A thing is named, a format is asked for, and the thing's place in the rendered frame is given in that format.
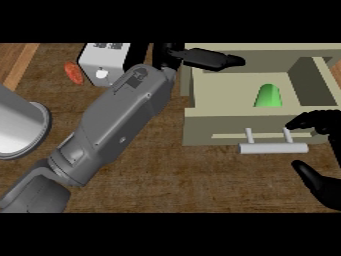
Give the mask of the white box appliance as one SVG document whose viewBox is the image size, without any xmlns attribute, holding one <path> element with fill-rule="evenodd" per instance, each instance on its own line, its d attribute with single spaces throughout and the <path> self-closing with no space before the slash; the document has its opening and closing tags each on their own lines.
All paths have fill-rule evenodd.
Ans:
<svg viewBox="0 0 341 256">
<path fill-rule="evenodd" d="M 110 87 L 125 74 L 129 48 L 129 43 L 87 44 L 78 63 L 95 86 Z"/>
</svg>

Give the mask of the red round can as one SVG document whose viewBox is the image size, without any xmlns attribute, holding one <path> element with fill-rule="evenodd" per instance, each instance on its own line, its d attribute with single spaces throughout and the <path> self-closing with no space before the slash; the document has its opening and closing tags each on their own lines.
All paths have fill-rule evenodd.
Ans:
<svg viewBox="0 0 341 256">
<path fill-rule="evenodd" d="M 67 62 L 64 64 L 64 70 L 66 70 L 66 73 L 67 73 L 67 76 L 70 78 L 70 80 L 82 85 L 84 84 L 84 74 L 82 74 L 82 70 L 79 68 L 79 65 L 73 62 Z"/>
</svg>

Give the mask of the large grey cylinder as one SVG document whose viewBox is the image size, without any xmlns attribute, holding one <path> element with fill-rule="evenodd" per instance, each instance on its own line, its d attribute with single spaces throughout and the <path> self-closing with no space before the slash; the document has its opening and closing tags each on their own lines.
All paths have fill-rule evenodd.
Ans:
<svg viewBox="0 0 341 256">
<path fill-rule="evenodd" d="M 53 128 L 53 114 L 39 102 L 29 102 L 0 84 L 0 159 L 16 160 L 44 143 Z"/>
</svg>

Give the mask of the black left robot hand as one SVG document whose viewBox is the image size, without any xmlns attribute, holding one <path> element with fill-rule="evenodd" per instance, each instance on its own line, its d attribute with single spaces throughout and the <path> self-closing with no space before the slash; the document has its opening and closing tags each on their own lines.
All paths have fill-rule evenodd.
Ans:
<svg viewBox="0 0 341 256">
<path fill-rule="evenodd" d="M 149 46 L 149 43 L 131 44 L 123 64 L 125 71 L 144 63 Z M 181 65 L 219 72 L 230 67 L 245 66 L 246 59 L 202 48 L 187 49 L 184 43 L 156 43 L 153 47 L 153 66 L 157 69 L 171 68 L 178 70 Z"/>
</svg>

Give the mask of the beige open drawer box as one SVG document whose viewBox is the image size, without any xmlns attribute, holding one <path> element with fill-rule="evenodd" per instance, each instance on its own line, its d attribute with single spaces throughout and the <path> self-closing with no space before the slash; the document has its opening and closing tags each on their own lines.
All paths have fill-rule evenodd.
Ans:
<svg viewBox="0 0 341 256">
<path fill-rule="evenodd" d="M 341 110 L 341 89 L 330 68 L 341 59 L 341 43 L 190 43 L 246 59 L 221 72 L 185 67 L 182 92 L 194 99 L 190 116 L 295 116 L 315 109 Z M 283 105 L 258 108 L 261 87 L 280 88 Z"/>
</svg>

